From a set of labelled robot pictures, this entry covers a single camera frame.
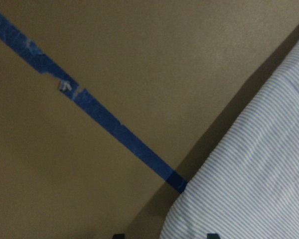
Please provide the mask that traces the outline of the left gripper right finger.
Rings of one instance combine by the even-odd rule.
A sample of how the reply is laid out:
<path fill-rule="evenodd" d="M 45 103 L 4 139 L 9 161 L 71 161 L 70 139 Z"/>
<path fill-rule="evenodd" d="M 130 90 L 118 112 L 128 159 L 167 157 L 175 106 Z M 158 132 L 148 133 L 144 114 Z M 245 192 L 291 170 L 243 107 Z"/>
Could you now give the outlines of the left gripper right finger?
<path fill-rule="evenodd" d="M 221 239 L 220 235 L 217 233 L 208 233 L 207 239 Z"/>

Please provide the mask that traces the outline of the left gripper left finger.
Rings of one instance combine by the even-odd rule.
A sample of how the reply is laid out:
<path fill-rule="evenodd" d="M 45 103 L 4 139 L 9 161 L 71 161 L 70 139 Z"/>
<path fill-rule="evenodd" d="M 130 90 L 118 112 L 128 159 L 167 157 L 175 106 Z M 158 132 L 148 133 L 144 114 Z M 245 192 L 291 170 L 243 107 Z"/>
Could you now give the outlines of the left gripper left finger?
<path fill-rule="evenodd" d="M 125 234 L 114 234 L 113 239 L 125 239 Z"/>

